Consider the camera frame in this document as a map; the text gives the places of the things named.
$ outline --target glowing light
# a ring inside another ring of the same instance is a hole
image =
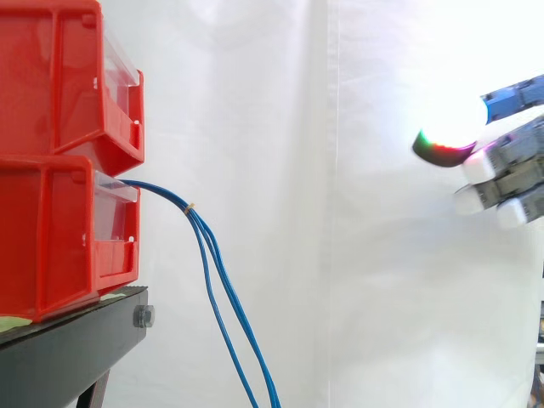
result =
[[[478,140],[487,123],[487,106],[480,97],[451,92],[428,99],[422,135],[432,144],[462,148]]]

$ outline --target red plastic bin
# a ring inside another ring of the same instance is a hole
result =
[[[144,161],[144,78],[94,0],[0,0],[0,155]]]
[[[139,191],[89,159],[0,156],[0,209],[0,316],[40,321],[138,278]]]

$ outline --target white curtain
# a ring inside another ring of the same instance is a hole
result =
[[[524,406],[541,226],[456,216],[460,171],[419,161],[411,141],[429,83],[447,98],[457,78],[478,95],[544,73],[542,1],[102,3],[145,75],[146,161],[130,176],[212,226],[282,406]],[[143,194],[141,236],[156,325],[112,370],[105,408],[250,406],[188,222]]]

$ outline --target blue cable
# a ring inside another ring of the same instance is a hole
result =
[[[266,366],[264,357],[257,344],[257,340],[253,334],[249,321],[247,320],[246,314],[244,313],[244,310],[241,307],[240,300],[238,299],[236,295],[234,287],[230,283],[229,277],[224,267],[223,259],[221,257],[221,252],[219,251],[219,245],[210,227],[204,222],[204,220],[200,217],[200,215],[198,215],[198,213],[194,209],[189,207],[186,201],[184,201],[182,198],[175,195],[172,191],[163,189],[162,187],[159,187],[157,185],[148,184],[141,181],[122,180],[122,182],[128,185],[132,185],[134,187],[139,187],[141,189],[151,191],[155,194],[158,194],[159,196],[163,198],[166,198],[171,203],[173,203],[176,207],[178,207],[181,211],[183,211],[185,215],[187,216],[187,219],[189,220],[193,230],[195,231],[196,239],[198,241],[198,246],[201,251],[202,265],[204,267],[204,276],[206,280],[207,295],[210,299],[213,313],[215,314],[215,318],[216,318],[216,321],[218,322],[219,329],[221,331],[221,334],[223,335],[223,339],[227,345],[227,349],[229,350],[230,358],[232,359],[235,365],[236,371],[238,373],[238,377],[240,378],[241,383],[244,389],[246,390],[247,397],[249,398],[252,404],[252,407],[258,408],[257,401],[255,400],[255,397],[246,379],[244,371],[241,368],[240,361],[238,360],[234,346],[232,342],[230,341],[229,333],[227,332],[224,326],[223,319],[221,318],[221,314],[219,313],[218,305],[215,301],[215,297],[213,296],[213,289],[212,289],[212,283],[210,280],[210,272],[209,272],[209,266],[207,262],[206,249],[202,242],[202,237],[204,238],[204,241],[206,242],[207,247],[210,253],[212,254],[213,262],[218,270],[221,283],[223,284],[223,288],[225,292],[227,293],[230,304],[233,310],[235,311],[236,317],[238,321],[240,322],[242,329],[244,330],[244,333],[246,334],[247,340],[252,346],[253,352],[258,359],[259,365],[261,366],[261,371],[263,372],[264,381],[266,382],[266,386],[269,392],[270,404],[272,408],[281,408],[280,400],[275,390],[274,381],[272,380],[272,376],[270,375],[269,369]]]

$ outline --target white fingertip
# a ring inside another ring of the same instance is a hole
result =
[[[462,168],[471,184],[480,184],[492,180],[496,176],[493,164],[484,149],[471,155],[463,163]]]
[[[524,205],[518,198],[504,201],[497,207],[496,215],[499,218],[499,225],[504,230],[527,224],[527,215],[525,215]]]
[[[466,185],[453,195],[456,213],[470,215],[484,211],[484,205],[479,198],[478,191],[472,185]]]

